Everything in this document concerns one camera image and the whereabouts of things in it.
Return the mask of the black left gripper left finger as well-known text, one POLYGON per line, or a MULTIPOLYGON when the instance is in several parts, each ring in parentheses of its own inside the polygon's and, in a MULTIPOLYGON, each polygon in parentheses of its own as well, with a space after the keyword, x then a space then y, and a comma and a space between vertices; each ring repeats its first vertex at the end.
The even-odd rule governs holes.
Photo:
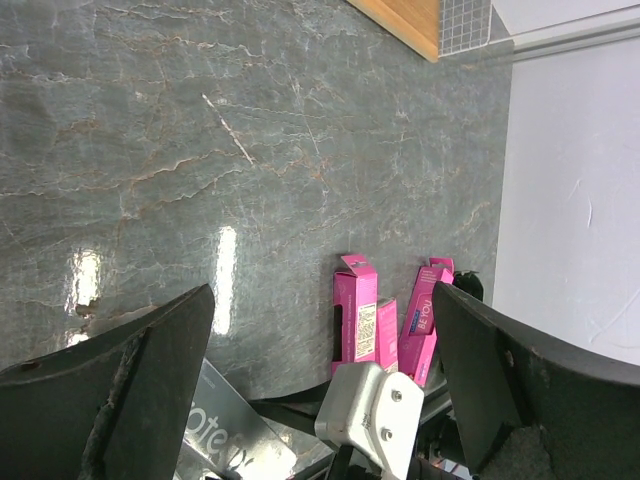
POLYGON ((172 478, 214 311, 204 284, 3 370, 2 478, 172 478))

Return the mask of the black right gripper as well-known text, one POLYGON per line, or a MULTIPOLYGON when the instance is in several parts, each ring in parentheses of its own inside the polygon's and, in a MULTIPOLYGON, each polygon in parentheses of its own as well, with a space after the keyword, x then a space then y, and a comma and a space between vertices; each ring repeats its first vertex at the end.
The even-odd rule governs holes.
POLYGON ((342 372, 250 405, 332 449, 300 479, 458 479, 465 464, 443 375, 418 387, 401 373, 342 372))

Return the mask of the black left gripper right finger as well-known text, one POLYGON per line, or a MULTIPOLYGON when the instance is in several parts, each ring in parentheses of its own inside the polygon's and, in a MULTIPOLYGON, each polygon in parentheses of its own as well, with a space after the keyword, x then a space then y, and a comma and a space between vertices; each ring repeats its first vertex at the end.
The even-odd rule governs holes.
POLYGON ((479 479, 636 479, 639 368, 434 290, 438 348, 479 479))

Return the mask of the silver Protefix toothpaste box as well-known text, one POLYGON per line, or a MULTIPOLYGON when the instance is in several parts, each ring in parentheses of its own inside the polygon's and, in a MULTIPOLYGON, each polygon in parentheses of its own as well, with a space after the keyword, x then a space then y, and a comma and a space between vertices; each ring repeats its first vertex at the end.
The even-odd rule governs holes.
POLYGON ((208 361, 202 362, 174 477, 287 479, 296 455, 208 361))

